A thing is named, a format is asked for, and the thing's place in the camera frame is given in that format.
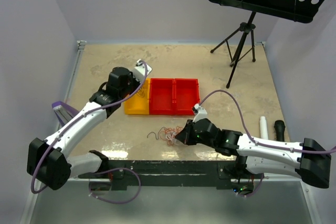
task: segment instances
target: white wall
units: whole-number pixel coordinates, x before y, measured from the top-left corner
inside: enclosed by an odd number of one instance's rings
[[[55,0],[0,0],[0,223],[18,223],[29,192],[28,145],[55,129],[76,41]]]
[[[336,1],[325,0],[309,24],[278,20],[266,55],[291,140],[336,146]],[[311,192],[323,223],[335,223],[336,155],[330,188]]]
[[[208,0],[57,0],[77,39],[89,42],[217,42],[247,22],[249,11]],[[277,18],[258,14],[256,41]]]

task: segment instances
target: beige table surface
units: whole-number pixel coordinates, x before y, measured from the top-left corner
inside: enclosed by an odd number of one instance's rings
[[[230,58],[226,47],[210,53],[213,45],[87,45],[80,62],[69,104],[80,110],[88,102],[110,71],[117,66],[132,69],[138,59],[152,68],[150,78],[197,78],[202,99],[216,89],[225,89],[230,76]],[[266,116],[269,138],[274,139],[274,121],[282,119],[279,101],[262,46],[256,47],[257,61],[251,52],[239,62],[228,91],[238,100],[246,125],[253,136],[260,137],[259,119]],[[224,93],[210,97],[204,108],[208,118],[219,128],[244,132],[237,108]],[[220,160],[232,159],[203,145],[168,146],[149,132],[161,127],[184,126],[185,116],[130,116],[123,106],[94,128],[72,151],[81,155],[97,150],[110,159],[148,160]]]

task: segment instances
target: table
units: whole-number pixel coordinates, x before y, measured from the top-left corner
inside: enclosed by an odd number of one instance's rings
[[[226,47],[210,53],[213,45],[86,45],[70,100],[81,109],[99,85],[107,81],[117,66],[132,69],[138,59],[152,68],[150,78],[197,78],[202,99],[216,89],[225,89],[231,67]],[[252,63],[251,52],[239,62],[232,85],[228,90],[241,106],[246,125],[253,136],[260,137],[259,119],[265,116],[269,138],[275,138],[274,121],[283,120],[264,48],[255,48],[257,61]],[[205,103],[208,118],[219,128],[244,132],[237,108],[223,93],[214,94]],[[81,155],[97,150],[110,159],[137,160],[233,160],[203,146],[185,146],[177,142],[168,146],[149,132],[161,127],[184,126],[188,116],[125,115],[123,107],[94,128],[72,151]]]

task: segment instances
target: white cylinder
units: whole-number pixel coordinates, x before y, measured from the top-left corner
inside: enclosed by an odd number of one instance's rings
[[[260,138],[268,140],[266,117],[260,117]]]

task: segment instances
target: gray floor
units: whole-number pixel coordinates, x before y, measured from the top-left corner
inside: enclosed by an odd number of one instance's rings
[[[136,191],[110,192],[126,199]],[[251,198],[231,190],[200,187],[143,187],[138,198],[113,205],[88,197],[88,182],[68,182],[58,191],[46,189],[37,199],[31,224],[310,224],[299,182],[265,181]]]

